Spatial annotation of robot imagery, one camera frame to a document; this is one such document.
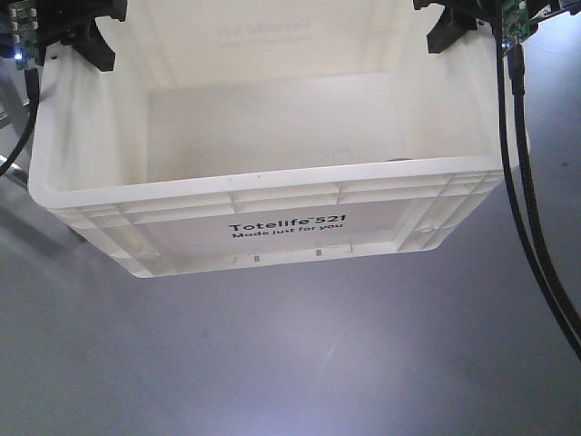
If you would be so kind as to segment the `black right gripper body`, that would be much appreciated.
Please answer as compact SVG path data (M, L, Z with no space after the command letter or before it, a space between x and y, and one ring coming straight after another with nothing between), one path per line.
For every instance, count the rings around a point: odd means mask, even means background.
M454 8L477 18L477 24L493 23L501 16L502 1L447 1L447 8ZM557 15L580 12L579 1L528 1L532 27Z

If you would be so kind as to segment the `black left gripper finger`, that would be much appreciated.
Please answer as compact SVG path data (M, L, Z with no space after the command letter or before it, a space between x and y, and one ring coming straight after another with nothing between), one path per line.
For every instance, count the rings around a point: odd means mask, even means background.
M101 72L114 69L115 51L106 43L95 20L83 28L74 49Z
M119 22L124 22L127 16L127 0L105 0L103 2L103 15Z

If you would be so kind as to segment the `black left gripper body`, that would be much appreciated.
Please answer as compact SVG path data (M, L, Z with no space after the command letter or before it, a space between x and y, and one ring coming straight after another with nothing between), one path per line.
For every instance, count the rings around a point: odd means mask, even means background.
M92 22L104 1L35 1L40 47L65 41L67 45L88 38Z

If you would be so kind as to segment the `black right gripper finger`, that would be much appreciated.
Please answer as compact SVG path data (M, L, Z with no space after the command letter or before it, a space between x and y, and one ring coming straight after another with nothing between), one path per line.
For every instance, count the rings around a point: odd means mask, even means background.
M412 4L415 10L421 10L437 2L438 0L413 0Z
M454 8L445 8L427 34L429 54L441 54L468 31L478 29L477 18Z

